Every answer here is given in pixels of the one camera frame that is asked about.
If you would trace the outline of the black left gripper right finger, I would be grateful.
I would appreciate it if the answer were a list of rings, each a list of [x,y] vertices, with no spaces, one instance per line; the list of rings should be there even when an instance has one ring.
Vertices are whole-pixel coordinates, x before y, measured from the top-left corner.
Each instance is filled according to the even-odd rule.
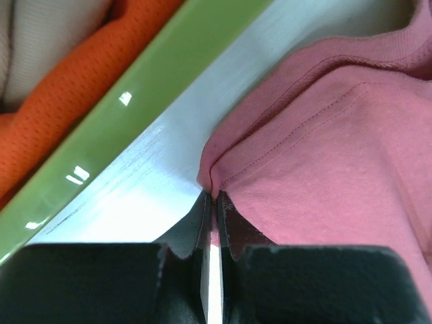
[[[220,192],[224,323],[430,323],[402,259],[383,246],[278,245]]]

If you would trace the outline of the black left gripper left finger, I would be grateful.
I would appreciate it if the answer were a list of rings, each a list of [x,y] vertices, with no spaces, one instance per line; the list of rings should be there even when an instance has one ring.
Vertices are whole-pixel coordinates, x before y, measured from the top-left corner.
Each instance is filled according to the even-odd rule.
[[[206,323],[211,197],[151,243],[33,244],[1,267],[2,323]]]

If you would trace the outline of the pink t shirt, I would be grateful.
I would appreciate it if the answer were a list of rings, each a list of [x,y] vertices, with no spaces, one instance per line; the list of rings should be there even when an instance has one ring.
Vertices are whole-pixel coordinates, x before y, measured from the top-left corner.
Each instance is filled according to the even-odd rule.
[[[390,247],[430,304],[431,2],[286,58],[214,131],[198,183],[275,243]]]

